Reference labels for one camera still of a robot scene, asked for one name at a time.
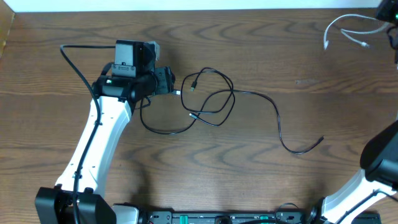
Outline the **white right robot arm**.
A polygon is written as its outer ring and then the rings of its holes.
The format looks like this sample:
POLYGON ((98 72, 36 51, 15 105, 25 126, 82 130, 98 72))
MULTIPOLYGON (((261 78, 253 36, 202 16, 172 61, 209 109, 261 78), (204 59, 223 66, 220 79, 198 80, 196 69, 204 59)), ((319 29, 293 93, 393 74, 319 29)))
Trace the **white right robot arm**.
POLYGON ((397 201, 397 122, 373 137, 364 147, 360 169, 332 195, 320 199, 306 223, 380 223, 380 215, 366 210, 390 198, 397 201))

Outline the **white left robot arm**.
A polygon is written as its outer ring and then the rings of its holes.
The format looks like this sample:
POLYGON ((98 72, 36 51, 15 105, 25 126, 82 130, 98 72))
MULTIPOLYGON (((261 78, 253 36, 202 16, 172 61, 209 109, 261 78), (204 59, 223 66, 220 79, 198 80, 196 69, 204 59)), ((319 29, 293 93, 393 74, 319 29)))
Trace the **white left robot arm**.
POLYGON ((54 187, 41 187, 35 207, 41 223, 145 223, 146 214, 128 203, 109 206, 106 180, 119 138, 136 103, 173 92, 169 67, 155 66, 154 42, 117 40, 115 59, 93 84, 88 121, 74 154, 54 187))

